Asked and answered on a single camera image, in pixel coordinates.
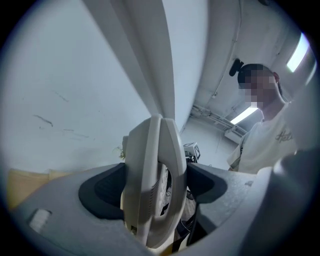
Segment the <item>white t-shirt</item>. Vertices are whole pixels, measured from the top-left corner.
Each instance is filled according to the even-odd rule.
[[[288,105],[272,120],[257,122],[241,138],[240,144],[227,159],[232,170],[256,174],[261,168],[273,166],[280,158],[298,149],[283,117]]]

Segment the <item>ear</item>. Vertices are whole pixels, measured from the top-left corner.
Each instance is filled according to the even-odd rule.
[[[273,76],[274,76],[274,78],[275,78],[275,81],[278,83],[279,80],[280,80],[279,75],[278,75],[276,72],[273,72]]]

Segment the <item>black hair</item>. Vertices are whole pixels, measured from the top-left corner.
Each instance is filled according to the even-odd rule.
[[[246,77],[250,77],[252,75],[251,71],[257,71],[257,70],[266,70],[266,71],[269,71],[272,76],[274,75],[274,73],[270,70],[270,68],[266,67],[265,65],[262,65],[262,64],[244,65],[243,67],[240,68],[238,72],[238,77],[237,77],[238,84],[241,89],[243,88],[243,84],[245,83]],[[278,82],[277,85],[279,89],[279,94],[281,97],[283,97],[283,92],[282,92],[280,82]]]

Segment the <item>man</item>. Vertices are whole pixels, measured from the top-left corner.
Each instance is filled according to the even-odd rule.
[[[297,150],[283,117],[289,103],[282,98],[278,74],[262,64],[243,66],[237,79],[246,98],[262,111],[263,120],[241,138],[227,162],[230,171],[256,174]]]

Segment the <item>white wall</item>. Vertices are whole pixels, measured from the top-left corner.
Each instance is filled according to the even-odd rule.
[[[228,156],[237,144],[226,138],[222,131],[199,119],[190,117],[181,134],[183,144],[197,142],[200,150],[199,163],[228,170]]]
[[[7,168],[81,171],[120,162],[113,149],[150,116],[78,0],[46,1],[29,13],[5,51],[0,83]]]
[[[187,122],[205,62],[209,34],[208,0],[162,0],[169,31],[175,122]]]

